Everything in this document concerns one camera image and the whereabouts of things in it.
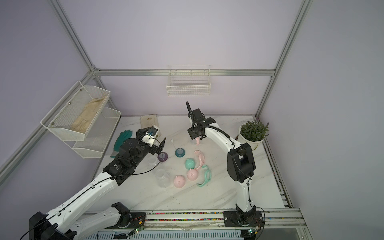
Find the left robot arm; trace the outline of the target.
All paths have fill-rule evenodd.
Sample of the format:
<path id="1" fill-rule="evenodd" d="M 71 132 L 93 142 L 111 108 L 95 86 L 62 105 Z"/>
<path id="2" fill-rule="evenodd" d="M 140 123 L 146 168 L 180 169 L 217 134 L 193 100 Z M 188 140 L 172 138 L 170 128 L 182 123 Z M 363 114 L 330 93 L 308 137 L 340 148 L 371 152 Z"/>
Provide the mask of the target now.
<path id="1" fill-rule="evenodd" d="M 29 220 L 26 235 L 30 240 L 82 240 L 105 228 L 125 229 L 133 226 L 135 219 L 131 211 L 117 202 L 101 213 L 85 219 L 80 217 L 107 193 L 116 189 L 130 176 L 147 154 L 160 154 L 164 151 L 165 141 L 155 145 L 144 143 L 135 138 L 125 141 L 115 159 L 82 190 L 60 206 L 43 214 L 37 212 Z"/>

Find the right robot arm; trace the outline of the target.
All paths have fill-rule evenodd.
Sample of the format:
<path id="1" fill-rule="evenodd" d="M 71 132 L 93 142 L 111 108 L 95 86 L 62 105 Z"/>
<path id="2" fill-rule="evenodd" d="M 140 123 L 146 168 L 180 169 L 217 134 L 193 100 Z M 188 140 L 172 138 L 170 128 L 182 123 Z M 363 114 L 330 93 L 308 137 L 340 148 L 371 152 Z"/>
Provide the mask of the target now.
<path id="1" fill-rule="evenodd" d="M 204 138 L 211 139 L 227 154 L 227 172 L 239 184 L 236 209 L 239 213 L 250 214 L 257 210 L 251 201 L 251 183 L 256 164 L 251 146 L 242 144 L 223 131 L 217 122 L 206 118 L 200 109 L 192 110 L 187 103 L 191 127 L 188 134 L 198 144 Z"/>

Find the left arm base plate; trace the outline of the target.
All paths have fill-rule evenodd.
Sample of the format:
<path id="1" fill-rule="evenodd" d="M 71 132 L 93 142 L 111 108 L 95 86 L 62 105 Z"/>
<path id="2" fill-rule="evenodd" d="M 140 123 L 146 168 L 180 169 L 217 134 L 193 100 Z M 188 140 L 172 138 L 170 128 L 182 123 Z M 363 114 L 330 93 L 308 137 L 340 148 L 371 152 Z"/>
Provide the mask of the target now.
<path id="1" fill-rule="evenodd" d="M 115 227 L 120 229 L 136 229 L 145 223 L 146 213 L 125 213 L 122 214 Z"/>

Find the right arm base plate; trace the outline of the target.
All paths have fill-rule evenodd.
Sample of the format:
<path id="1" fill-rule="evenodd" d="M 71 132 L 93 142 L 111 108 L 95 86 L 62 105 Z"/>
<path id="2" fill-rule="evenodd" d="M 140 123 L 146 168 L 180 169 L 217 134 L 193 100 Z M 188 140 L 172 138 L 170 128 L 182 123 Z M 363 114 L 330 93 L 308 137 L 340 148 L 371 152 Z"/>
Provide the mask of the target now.
<path id="1" fill-rule="evenodd" d="M 264 227 L 265 221 L 261 211 L 250 210 L 248 212 L 241 211 L 224 211 L 225 227 Z"/>

